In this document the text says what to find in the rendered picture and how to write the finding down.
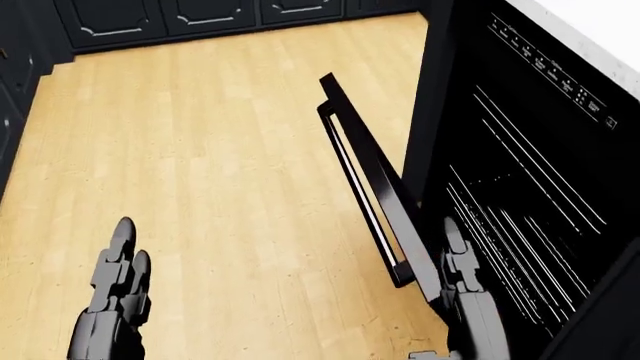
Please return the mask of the dark cabinet door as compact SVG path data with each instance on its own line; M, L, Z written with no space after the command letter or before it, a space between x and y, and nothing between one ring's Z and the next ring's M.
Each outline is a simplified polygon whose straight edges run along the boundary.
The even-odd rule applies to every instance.
M346 17L398 14L417 11L421 0L345 0Z
M255 25L254 0L159 0L170 35Z
M260 0L263 23L315 20L341 14L342 0Z
M73 47L163 38L159 0L54 0Z

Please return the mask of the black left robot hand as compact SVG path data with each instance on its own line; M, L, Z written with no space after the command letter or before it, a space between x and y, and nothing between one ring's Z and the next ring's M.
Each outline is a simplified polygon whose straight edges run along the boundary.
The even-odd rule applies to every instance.
M93 295L76 320L67 360L144 360L139 328L152 305L152 268L149 254L135 246L135 224L121 218L109 247L98 256L90 281Z

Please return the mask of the dishwasher control panel strip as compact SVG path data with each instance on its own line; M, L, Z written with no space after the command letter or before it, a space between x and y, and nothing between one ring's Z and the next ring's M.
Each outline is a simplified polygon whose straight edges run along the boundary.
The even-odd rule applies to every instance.
M522 37L512 26L491 12L487 26L498 38L521 56L546 80L583 110L594 122L614 131L619 122L611 116L606 104L567 74L553 59L549 59L539 49Z

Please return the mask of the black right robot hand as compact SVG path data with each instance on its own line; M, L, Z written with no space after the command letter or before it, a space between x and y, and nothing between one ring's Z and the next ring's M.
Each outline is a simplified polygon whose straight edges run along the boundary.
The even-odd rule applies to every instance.
M433 350L412 352L408 360L511 360L504 326L492 294L478 278L474 248L453 218L443 220L446 241L439 255L439 316L448 326L448 356Z

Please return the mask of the black dishwasher body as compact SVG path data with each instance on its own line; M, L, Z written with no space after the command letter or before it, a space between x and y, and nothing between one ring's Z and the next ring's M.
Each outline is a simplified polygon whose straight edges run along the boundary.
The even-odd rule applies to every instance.
M431 0L403 179L455 360L640 360L640 101L508 0Z

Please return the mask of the black dishwasher door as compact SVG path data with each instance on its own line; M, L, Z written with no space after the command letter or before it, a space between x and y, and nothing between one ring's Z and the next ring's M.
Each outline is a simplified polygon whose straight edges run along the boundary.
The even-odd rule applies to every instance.
M413 282L418 284L429 304L439 296L440 285L436 265L421 239L418 207L334 74L324 75L319 82L335 111L333 116L340 123L357 163L414 273Z

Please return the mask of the white speckled countertop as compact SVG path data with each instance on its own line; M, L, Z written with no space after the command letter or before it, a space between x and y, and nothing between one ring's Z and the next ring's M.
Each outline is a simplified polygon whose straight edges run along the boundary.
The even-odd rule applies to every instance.
M640 101L640 0L505 0Z

